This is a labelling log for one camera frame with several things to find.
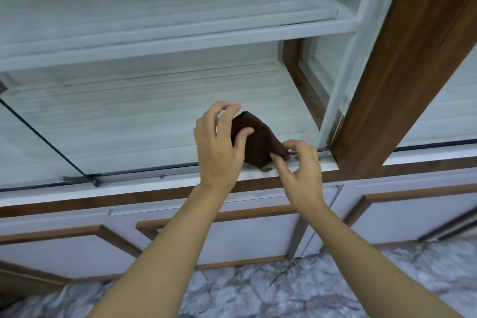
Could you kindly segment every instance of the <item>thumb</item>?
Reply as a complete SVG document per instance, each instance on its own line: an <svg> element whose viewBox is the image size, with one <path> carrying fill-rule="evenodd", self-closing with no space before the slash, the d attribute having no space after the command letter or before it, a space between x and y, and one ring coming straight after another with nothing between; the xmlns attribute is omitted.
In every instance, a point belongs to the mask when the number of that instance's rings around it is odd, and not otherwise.
<svg viewBox="0 0 477 318"><path fill-rule="evenodd" d="M280 156L271 153L270 157L273 160L275 167L277 168L278 175L280 175L282 179L289 179L290 177L292 177L292 173L290 172L290 170L288 170L287 163Z"/></svg>
<svg viewBox="0 0 477 318"><path fill-rule="evenodd" d="M236 152L245 155L245 142L247 142L247 137L253 134L255 130L251 127L242 128L242 130L235 137L235 146L234 149Z"/></svg>

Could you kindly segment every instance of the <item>gray marble tile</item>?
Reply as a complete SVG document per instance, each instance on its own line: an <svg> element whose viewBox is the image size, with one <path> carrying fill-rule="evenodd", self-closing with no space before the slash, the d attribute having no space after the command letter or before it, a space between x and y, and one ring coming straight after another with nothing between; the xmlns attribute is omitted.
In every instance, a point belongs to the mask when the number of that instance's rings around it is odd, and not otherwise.
<svg viewBox="0 0 477 318"><path fill-rule="evenodd" d="M384 250L394 264L465 317L477 317L477 239ZM82 318L114 282L67 286L30 297L0 318ZM330 255L197 271L180 318L366 317Z"/></svg>

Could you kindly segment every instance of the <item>forearm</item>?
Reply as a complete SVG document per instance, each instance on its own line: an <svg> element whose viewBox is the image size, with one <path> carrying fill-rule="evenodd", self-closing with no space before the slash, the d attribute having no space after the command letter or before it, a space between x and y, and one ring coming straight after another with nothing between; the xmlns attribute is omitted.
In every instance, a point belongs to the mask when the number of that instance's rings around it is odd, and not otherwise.
<svg viewBox="0 0 477 318"><path fill-rule="evenodd" d="M90 318L175 317L207 232L226 196L196 186L159 236L99 302Z"/></svg>
<svg viewBox="0 0 477 318"><path fill-rule="evenodd" d="M346 226L328 207L304 216L370 317L460 317Z"/></svg>

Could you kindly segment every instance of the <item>brown cloth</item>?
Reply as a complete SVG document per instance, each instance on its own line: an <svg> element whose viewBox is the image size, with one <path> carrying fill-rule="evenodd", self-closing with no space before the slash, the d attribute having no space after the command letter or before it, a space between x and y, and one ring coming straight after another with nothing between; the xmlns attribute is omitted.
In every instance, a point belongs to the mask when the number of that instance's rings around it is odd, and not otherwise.
<svg viewBox="0 0 477 318"><path fill-rule="evenodd" d="M230 134L232 144L235 143L235 137L240 130L245 127L252 127L255 130L253 134L247 137L247 143L245 144L246 163L261 169L271 163L271 152L283 159L289 158L287 148L278 141L270 127L247 111L242 112L232 120L232 133Z"/></svg>

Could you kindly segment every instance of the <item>person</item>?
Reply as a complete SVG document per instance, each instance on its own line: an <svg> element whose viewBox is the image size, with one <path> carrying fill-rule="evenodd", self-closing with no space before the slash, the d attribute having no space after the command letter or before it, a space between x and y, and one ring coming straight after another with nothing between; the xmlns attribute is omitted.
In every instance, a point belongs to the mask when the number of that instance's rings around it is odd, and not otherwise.
<svg viewBox="0 0 477 318"><path fill-rule="evenodd" d="M214 218L237 182L244 163L244 128L230 140L240 104L216 102L197 120L194 136L200 183L156 239L96 305L89 318L175 317ZM300 166L291 173L272 156L285 193L325 243L344 279L370 317L460 317L362 239L325 204L315 147L289 140Z"/></svg>

